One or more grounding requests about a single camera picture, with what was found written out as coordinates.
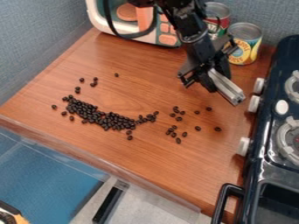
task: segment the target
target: gray wall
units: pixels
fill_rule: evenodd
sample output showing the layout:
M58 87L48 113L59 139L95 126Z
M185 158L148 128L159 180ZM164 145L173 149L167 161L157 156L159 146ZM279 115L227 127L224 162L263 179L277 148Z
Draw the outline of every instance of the gray wall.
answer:
M84 0L0 0L0 105L90 27Z
M250 22L264 34L264 43L299 34L299 0L215 0L231 9L233 23Z

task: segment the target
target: black handle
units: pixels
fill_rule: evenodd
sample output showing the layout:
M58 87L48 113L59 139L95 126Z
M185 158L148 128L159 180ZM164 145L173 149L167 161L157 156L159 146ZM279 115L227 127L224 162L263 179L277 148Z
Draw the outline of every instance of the black handle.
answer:
M221 190L219 192L216 208L215 208L214 214L212 215L211 224L220 224L221 223L224 209L226 207L226 201L227 201L228 197L235 196L238 198L242 198L243 195L244 195L243 188L241 188L237 185L224 184L221 187Z
M120 190L116 187L112 187L108 196L105 198L104 202L101 204L98 212L93 218L93 224L104 224L108 216L113 211L117 201L121 197L123 190Z

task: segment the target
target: can label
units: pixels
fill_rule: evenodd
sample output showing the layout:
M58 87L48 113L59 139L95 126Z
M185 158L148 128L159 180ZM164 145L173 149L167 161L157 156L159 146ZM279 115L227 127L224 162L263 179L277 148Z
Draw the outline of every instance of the can label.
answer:
M248 65L253 63L261 45L261 38L254 40L242 40L235 38L234 42L239 49L229 55L228 61L234 65Z
M209 32L213 32L209 33L211 39L216 39L226 34L226 30L229 25L229 17L223 17L219 21L215 17L208 17L207 19L205 19L205 23L207 24Z

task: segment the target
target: oven door handle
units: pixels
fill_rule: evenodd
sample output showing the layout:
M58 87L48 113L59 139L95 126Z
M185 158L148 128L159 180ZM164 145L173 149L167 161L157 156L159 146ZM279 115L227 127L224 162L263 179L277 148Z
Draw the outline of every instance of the oven door handle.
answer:
M235 196L239 199L244 196L244 189L237 185L224 184L219 192L216 208L214 214L212 215L211 224L220 224L222 221L222 216L226 207L227 198Z

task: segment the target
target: stove burner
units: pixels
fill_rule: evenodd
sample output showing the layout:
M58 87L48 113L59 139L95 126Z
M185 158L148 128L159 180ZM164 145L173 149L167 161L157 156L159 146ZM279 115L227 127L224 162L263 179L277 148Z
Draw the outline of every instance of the stove burner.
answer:
M289 116L276 136L280 153L293 164L299 165L299 120Z

